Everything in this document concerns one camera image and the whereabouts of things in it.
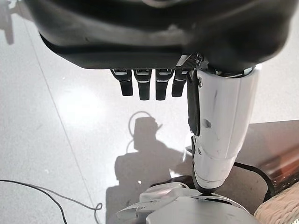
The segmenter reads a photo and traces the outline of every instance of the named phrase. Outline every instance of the floor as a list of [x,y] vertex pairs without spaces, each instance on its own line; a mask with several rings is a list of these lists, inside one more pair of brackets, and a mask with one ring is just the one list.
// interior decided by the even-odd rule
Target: floor
[[[252,123],[299,119],[298,39],[297,13],[286,47],[263,64]],[[0,179],[90,206],[102,202],[97,216],[104,224],[150,184],[188,174],[190,164],[182,163],[189,140],[186,91],[181,98],[167,92],[162,102],[151,91],[151,100],[142,102],[137,89],[134,83],[134,96],[122,97],[110,71],[85,70],[55,55],[23,2],[0,0]],[[236,175],[246,181],[252,174]],[[68,223],[96,223],[93,211],[55,198]],[[63,223],[45,195],[0,183],[0,223],[20,221]]]

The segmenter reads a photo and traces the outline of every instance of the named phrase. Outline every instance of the black rubber trim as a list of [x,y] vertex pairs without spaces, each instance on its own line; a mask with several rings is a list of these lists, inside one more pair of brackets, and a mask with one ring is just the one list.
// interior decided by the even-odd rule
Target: black rubber trim
[[41,38],[51,51],[85,69],[174,69],[181,56],[179,51],[168,48],[60,47],[42,35]]
[[147,75],[138,75],[137,70],[134,70],[134,76],[138,81],[139,99],[149,100],[150,99],[150,78],[151,69],[148,70]]
[[171,79],[174,73],[174,69],[172,69],[170,74],[163,75],[161,72],[164,70],[156,70],[156,100],[165,100],[168,80]]
[[197,70],[194,70],[193,79],[190,72],[187,74],[187,99],[188,99],[188,124],[192,132],[199,136],[200,134],[200,109],[199,109],[199,79]]

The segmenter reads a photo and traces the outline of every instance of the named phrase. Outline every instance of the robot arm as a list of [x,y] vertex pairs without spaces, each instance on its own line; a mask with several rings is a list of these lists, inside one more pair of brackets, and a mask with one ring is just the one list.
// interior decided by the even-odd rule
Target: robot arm
[[255,65],[282,49],[297,1],[25,0],[53,52],[83,68],[111,69],[124,96],[133,94],[132,74],[141,100],[149,99],[152,69],[158,100],[173,70],[174,97],[188,77],[193,179],[205,193],[234,164],[252,111]]
[[243,145],[254,104],[259,68],[239,74],[195,70],[188,80],[188,98],[198,96],[200,114],[192,137],[193,181],[210,194],[227,178]]

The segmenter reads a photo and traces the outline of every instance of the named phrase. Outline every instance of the black cable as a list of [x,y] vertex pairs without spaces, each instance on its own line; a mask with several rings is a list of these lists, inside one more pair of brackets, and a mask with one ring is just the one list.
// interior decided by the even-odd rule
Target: black cable
[[43,190],[41,190],[39,188],[33,187],[30,184],[26,184],[26,183],[22,183],[22,182],[18,182],[18,181],[10,181],[10,180],[1,180],[0,179],[0,182],[15,183],[15,184],[23,185],[23,186],[26,186],[26,187],[29,187],[29,188],[33,188],[35,190],[38,190],[38,191],[42,192],[43,194],[45,194],[46,196],[48,196],[59,207],[61,215],[62,215],[62,219],[64,221],[64,224],[67,224],[65,216],[64,216],[64,210],[62,209],[61,205],[50,194],[48,194],[47,192],[45,192],[45,191],[43,191]]
[[88,205],[83,204],[83,203],[81,203],[81,202],[78,202],[78,201],[76,201],[76,200],[74,200],[74,199],[72,199],[72,198],[63,196],[63,195],[61,195],[61,194],[59,194],[59,193],[57,193],[57,192],[55,192],[55,191],[53,191],[53,190],[50,190],[50,189],[47,189],[47,188],[43,188],[43,187],[40,187],[40,186],[36,186],[36,185],[33,185],[33,184],[28,184],[28,185],[30,185],[30,186],[32,186],[32,187],[35,187],[35,188],[39,188],[39,189],[45,190],[45,191],[48,191],[48,192],[50,192],[50,193],[52,193],[52,194],[54,194],[54,195],[56,195],[56,196],[58,196],[58,197],[61,197],[61,198],[63,198],[63,199],[69,200],[69,201],[72,201],[72,202],[74,202],[74,203],[77,203],[77,204],[79,204],[79,205],[81,205],[81,206],[83,206],[83,207],[85,207],[85,208],[87,208],[87,209],[93,210],[93,211],[101,210],[102,207],[103,207],[103,204],[102,204],[102,203],[99,203],[99,204],[97,205],[96,208],[92,208],[92,207],[89,207]]
[[66,199],[66,200],[72,201],[72,202],[74,202],[74,203],[77,203],[77,204],[79,204],[79,205],[81,205],[81,206],[83,206],[83,207],[85,207],[85,208],[87,208],[87,209],[93,210],[93,211],[94,211],[94,218],[95,218],[95,221],[97,222],[97,224],[99,224],[99,222],[98,222],[98,220],[97,220],[97,218],[96,218],[96,211],[102,209],[102,207],[103,207],[103,204],[102,204],[102,203],[98,203],[97,206],[96,206],[95,208],[92,208],[92,207],[89,207],[89,206],[87,206],[87,205],[85,205],[85,204],[83,204],[83,203],[81,203],[81,202],[78,202],[78,201],[72,199],[72,198],[63,196],[63,195],[61,195],[61,194],[59,194],[59,193],[56,193],[56,192],[53,191],[53,190],[50,190],[50,189],[47,189],[47,188],[43,188],[43,187],[40,187],[40,186],[36,186],[36,185],[33,185],[33,184],[22,183],[22,182],[11,181],[11,180],[1,180],[1,179],[0,179],[0,182],[9,182],[9,183],[19,184],[19,185],[23,185],[23,186],[26,186],[26,187],[29,187],[29,188],[33,188],[33,189],[35,189],[35,190],[38,190],[38,191],[44,193],[46,196],[48,196],[48,197],[49,197],[49,198],[50,198],[50,199],[51,199],[51,200],[52,200],[52,201],[59,207],[59,209],[60,209],[60,211],[61,211],[61,215],[62,215],[63,221],[64,221],[64,224],[67,224],[67,222],[66,222],[66,219],[65,219],[65,216],[64,216],[63,208],[61,207],[61,205],[59,204],[59,202],[57,202],[57,201],[56,201],[50,194],[48,194],[48,193],[45,192],[45,191],[48,191],[48,192],[50,192],[50,193],[52,193],[52,194],[54,194],[54,195],[56,195],[56,196],[58,196],[58,197],[61,197],[61,198],[63,198],[63,199]]

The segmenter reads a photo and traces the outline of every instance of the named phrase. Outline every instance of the black robotic finger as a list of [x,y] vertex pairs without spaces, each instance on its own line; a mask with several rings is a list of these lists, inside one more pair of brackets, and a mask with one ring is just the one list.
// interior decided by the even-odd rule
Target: black robotic finger
[[121,84],[121,93],[123,96],[132,96],[133,95],[133,86],[132,86],[132,71],[126,69],[111,69],[113,76]]
[[149,100],[151,69],[136,69],[134,70],[134,76],[138,82],[139,99]]
[[168,80],[171,79],[174,69],[156,70],[156,100],[165,100]]
[[187,73],[188,124],[195,136],[200,134],[199,79],[197,70]]
[[172,97],[181,97],[187,80],[187,70],[176,69],[172,83]]

